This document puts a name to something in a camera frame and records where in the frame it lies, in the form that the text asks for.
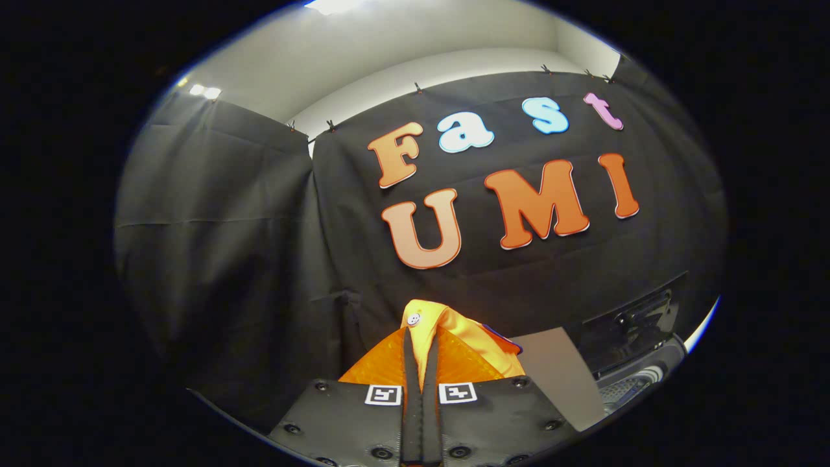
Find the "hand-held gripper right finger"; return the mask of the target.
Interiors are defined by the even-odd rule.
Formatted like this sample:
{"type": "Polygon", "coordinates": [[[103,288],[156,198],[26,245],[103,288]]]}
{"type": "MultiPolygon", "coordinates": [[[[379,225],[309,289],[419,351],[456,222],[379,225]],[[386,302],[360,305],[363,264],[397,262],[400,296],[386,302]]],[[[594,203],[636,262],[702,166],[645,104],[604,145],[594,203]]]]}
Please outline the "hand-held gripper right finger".
{"type": "Polygon", "coordinates": [[[438,329],[423,388],[423,455],[440,466],[517,466],[575,443],[578,432],[526,375],[498,377],[438,329]]]}

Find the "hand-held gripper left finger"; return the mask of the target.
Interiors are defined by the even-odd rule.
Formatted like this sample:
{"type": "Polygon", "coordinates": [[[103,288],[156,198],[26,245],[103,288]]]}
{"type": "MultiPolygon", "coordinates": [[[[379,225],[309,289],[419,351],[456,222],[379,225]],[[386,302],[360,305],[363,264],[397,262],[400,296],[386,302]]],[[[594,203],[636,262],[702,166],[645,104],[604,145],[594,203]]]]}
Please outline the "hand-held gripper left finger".
{"type": "Polygon", "coordinates": [[[403,466],[421,453],[421,389],[401,328],[340,379],[314,379],[268,438],[318,466],[403,466]]]}

